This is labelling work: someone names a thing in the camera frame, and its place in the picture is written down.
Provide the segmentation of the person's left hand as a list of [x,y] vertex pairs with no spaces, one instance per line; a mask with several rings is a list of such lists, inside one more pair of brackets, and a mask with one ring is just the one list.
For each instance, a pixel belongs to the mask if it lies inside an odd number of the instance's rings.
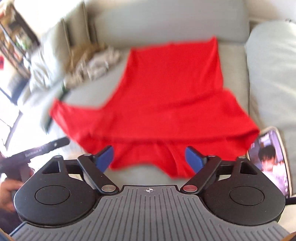
[[13,179],[6,179],[1,183],[0,187],[0,205],[1,209],[8,212],[15,212],[11,193],[19,190],[23,182]]

